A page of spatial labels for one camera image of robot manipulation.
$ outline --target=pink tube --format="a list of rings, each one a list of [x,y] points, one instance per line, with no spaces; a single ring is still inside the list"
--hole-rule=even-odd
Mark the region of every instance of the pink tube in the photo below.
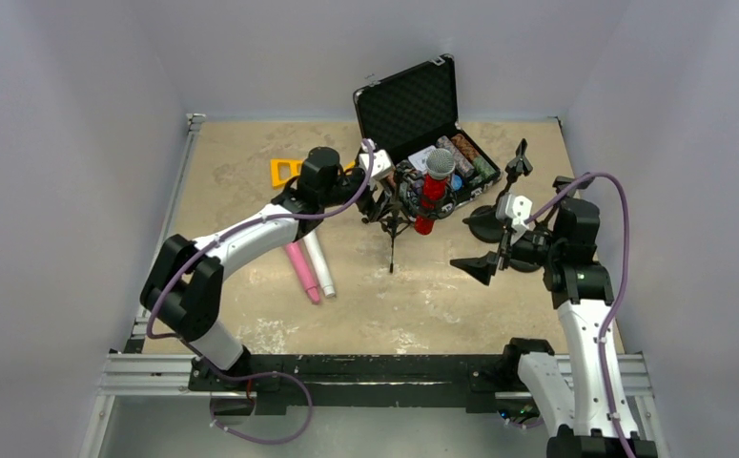
[[[307,260],[301,254],[301,248],[298,246],[298,242],[288,243],[282,248],[285,249],[285,253],[287,253],[288,258],[291,260],[298,280],[301,282],[301,287],[307,292],[307,297],[310,298],[312,303],[321,302],[321,296],[318,295],[316,278],[313,277],[313,272],[310,271]]]

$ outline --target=red microphone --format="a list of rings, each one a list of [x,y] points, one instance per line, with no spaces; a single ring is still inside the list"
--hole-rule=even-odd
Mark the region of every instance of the red microphone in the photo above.
[[[456,168],[456,159],[453,154],[442,148],[438,148],[431,152],[428,159],[425,160],[427,173],[425,175],[425,184],[422,186],[422,196],[420,198],[420,207],[425,210],[433,210],[434,202],[441,199],[445,195],[445,190],[450,186],[450,177],[453,175],[453,169]],[[417,215],[414,221],[414,230],[427,236],[434,228],[434,220]]]

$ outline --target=microphone head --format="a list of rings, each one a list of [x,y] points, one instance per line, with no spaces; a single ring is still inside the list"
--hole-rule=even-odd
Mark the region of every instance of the microphone head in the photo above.
[[[428,169],[428,175],[436,180],[442,180],[450,177],[456,168],[456,159],[453,154],[443,148],[437,148],[428,155],[425,160],[425,167]]]

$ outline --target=white backdrop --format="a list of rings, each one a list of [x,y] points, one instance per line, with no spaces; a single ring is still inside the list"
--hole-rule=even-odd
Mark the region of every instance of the white backdrop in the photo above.
[[[646,354],[671,456],[739,456],[739,0],[632,2],[565,126],[575,172],[626,187],[620,330]],[[587,196],[618,274],[616,193]]]
[[[123,0],[0,0],[0,457],[73,457],[186,119]]]
[[[463,118],[563,114],[628,0],[132,0],[185,106],[355,118],[365,76],[451,52]]]

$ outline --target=white tube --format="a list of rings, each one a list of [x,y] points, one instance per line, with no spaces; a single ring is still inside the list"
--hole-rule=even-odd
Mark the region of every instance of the white tube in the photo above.
[[[330,275],[330,269],[327,267],[327,261],[324,260],[324,253],[321,252],[321,245],[318,244],[316,231],[304,236],[304,246],[307,248],[307,256],[313,263],[313,270],[316,271],[318,284],[324,291],[325,298],[334,298],[336,296],[336,287],[333,285],[333,277]]]

